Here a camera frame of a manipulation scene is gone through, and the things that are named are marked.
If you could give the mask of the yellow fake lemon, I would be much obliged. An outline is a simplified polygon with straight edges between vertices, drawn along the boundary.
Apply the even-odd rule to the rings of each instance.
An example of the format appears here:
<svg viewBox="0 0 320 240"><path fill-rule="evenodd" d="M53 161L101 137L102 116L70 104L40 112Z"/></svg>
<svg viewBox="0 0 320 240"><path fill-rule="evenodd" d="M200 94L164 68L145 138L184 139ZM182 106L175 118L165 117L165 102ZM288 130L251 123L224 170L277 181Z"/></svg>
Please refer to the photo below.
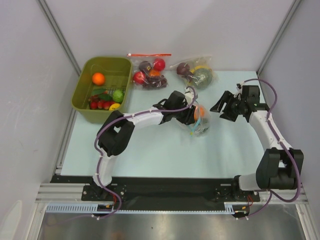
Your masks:
<svg viewBox="0 0 320 240"><path fill-rule="evenodd" d="M114 110L117 110L119 107L121 106L120 103L113 103L109 106L109 111L114 111Z"/></svg>

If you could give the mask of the clear zip top bag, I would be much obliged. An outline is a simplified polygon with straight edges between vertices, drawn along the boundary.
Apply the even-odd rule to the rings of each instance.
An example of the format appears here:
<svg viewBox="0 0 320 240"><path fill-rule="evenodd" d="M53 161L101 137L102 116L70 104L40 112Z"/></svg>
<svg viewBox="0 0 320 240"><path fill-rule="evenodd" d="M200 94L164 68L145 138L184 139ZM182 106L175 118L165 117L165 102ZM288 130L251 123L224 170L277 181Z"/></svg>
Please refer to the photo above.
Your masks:
<svg viewBox="0 0 320 240"><path fill-rule="evenodd" d="M193 105L198 106L198 105L202 105L202 104L199 104L197 101L195 101ZM210 114L208 113L206 108L205 108L205 115L202 118L208 118L208 119L210 119L210 122L211 122ZM182 124L179 121L177 123L182 129L184 129L185 131L188 131L191 136L200 136L200 135L203 135L206 132L205 131L203 133L200 133L200 126L199 126L200 125L200 121L201 121L201 118L199 120L195 121L194 124L190 124L190 125Z"/></svg>

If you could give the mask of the orange fake fruit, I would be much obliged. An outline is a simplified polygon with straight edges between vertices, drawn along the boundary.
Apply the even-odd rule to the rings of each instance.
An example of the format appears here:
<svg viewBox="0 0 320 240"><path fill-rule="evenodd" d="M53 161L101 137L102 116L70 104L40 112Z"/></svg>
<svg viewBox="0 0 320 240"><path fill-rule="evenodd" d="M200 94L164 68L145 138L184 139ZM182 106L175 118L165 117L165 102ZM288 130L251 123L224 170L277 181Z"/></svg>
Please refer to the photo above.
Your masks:
<svg viewBox="0 0 320 240"><path fill-rule="evenodd" d="M202 105L197 105L193 113L194 120L197 121L200 118L203 118L205 114L206 114L205 108Z"/></svg>
<svg viewBox="0 0 320 240"><path fill-rule="evenodd" d="M92 82L97 86L104 85L105 81L106 81L105 76L100 72L96 72L92 75Z"/></svg>

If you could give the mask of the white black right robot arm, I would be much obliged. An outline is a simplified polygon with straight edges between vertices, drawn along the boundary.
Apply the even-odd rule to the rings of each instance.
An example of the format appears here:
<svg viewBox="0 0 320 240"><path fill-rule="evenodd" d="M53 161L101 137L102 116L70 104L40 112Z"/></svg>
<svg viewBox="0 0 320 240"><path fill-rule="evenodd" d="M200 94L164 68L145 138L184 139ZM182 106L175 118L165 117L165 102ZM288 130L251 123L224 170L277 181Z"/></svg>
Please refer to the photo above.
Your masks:
<svg viewBox="0 0 320 240"><path fill-rule="evenodd" d="M226 90L210 111L220 113L220 118L231 122L243 116L257 134L264 154L254 173L234 177L236 185L230 188L231 196L242 201L249 191L295 190L291 199L275 193L283 202L294 202L301 194L303 152L294 149L280 133L272 108L261 102L259 86L238 84L237 89L237 93Z"/></svg>

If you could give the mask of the green fake fruit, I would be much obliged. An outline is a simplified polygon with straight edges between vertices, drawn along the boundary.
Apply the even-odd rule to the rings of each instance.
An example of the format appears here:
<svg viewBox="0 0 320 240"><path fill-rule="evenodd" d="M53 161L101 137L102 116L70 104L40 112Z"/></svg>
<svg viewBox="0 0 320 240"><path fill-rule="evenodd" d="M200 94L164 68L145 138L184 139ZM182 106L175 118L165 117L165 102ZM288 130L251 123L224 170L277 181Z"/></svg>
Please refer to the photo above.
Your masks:
<svg viewBox="0 0 320 240"><path fill-rule="evenodd" d="M125 93L122 90L117 89L113 92L112 99L114 102L121 104L124 100L124 96Z"/></svg>

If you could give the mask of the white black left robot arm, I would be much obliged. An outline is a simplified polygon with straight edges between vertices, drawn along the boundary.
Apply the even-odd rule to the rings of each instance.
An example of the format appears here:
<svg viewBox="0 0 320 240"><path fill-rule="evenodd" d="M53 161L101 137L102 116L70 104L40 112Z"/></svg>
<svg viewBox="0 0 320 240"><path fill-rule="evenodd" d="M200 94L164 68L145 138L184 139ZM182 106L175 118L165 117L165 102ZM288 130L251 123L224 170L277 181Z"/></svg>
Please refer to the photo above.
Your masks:
<svg viewBox="0 0 320 240"><path fill-rule="evenodd" d="M99 160L90 184L93 199L104 201L109 196L120 199L108 185L112 182L116 158L125 151L135 130L161 125L172 119L186 126L195 123L197 97L195 89L188 86L184 93L175 90L168 98L162 99L147 110L135 113L113 111L98 131L94 141Z"/></svg>

